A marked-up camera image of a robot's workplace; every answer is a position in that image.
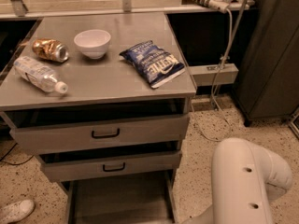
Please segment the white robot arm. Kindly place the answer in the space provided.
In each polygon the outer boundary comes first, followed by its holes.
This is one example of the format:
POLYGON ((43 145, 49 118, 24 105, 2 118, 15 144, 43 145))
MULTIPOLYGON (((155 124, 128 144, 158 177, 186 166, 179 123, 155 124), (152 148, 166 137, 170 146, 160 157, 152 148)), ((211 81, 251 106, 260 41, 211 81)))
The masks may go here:
POLYGON ((277 153, 241 138, 221 141, 211 163, 212 205, 182 224, 274 224, 270 203, 292 187, 277 153))

